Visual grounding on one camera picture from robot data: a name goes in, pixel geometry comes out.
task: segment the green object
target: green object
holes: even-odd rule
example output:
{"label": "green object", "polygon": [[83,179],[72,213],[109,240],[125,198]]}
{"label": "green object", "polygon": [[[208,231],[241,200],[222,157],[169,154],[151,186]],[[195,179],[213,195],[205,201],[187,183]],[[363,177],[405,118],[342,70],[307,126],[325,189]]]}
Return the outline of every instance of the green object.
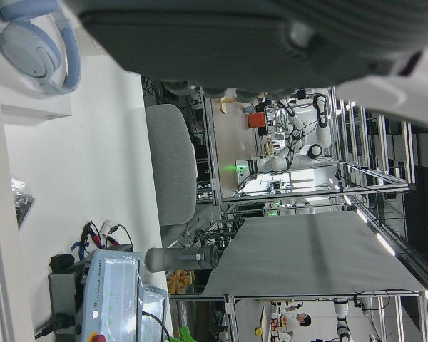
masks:
{"label": "green object", "polygon": [[180,337],[182,340],[172,337],[171,342],[197,342],[192,338],[187,326],[180,327]]}

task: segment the person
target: person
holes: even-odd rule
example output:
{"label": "person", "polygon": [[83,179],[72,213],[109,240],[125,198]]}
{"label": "person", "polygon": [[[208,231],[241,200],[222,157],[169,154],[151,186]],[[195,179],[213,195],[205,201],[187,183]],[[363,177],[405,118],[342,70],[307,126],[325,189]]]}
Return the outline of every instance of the person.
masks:
{"label": "person", "polygon": [[287,306],[283,313],[282,317],[285,318],[286,324],[285,326],[279,328],[277,331],[279,333],[279,340],[290,342],[292,340],[293,331],[298,329],[301,326],[310,326],[311,324],[311,316],[307,313],[301,312],[296,316],[293,316],[290,312],[297,310],[298,306]]}

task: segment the floor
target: floor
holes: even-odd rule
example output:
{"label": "floor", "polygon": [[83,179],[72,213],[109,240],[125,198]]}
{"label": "floor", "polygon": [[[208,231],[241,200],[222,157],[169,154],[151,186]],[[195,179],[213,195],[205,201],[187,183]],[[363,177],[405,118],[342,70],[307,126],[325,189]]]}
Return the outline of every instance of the floor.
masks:
{"label": "floor", "polygon": [[[228,90],[225,98],[233,98],[234,90]],[[227,113],[220,111],[219,100],[213,100],[213,118],[220,188],[224,197],[231,197],[238,189],[235,161],[249,160],[256,155],[255,129],[248,126],[243,108],[246,103],[227,103]]]}

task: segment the orange box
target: orange box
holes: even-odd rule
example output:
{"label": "orange box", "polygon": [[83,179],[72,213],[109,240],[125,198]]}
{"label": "orange box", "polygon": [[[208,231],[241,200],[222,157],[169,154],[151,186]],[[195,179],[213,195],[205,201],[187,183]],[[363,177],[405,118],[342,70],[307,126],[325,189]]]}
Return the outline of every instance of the orange box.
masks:
{"label": "orange box", "polygon": [[265,112],[256,112],[248,115],[249,128],[266,126]]}

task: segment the power cable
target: power cable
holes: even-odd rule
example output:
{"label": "power cable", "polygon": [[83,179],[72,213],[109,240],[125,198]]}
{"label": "power cable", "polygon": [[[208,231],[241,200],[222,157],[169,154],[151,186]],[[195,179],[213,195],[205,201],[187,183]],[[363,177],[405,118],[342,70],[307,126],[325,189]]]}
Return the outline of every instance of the power cable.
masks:
{"label": "power cable", "polygon": [[165,335],[168,339],[168,341],[171,341],[171,336],[170,333],[168,332],[168,329],[166,328],[165,324],[163,324],[163,322],[154,314],[146,312],[146,311],[142,311],[143,316],[149,316],[153,319],[155,319],[157,321],[158,324],[160,324],[160,326],[162,327],[162,329],[165,331]]}

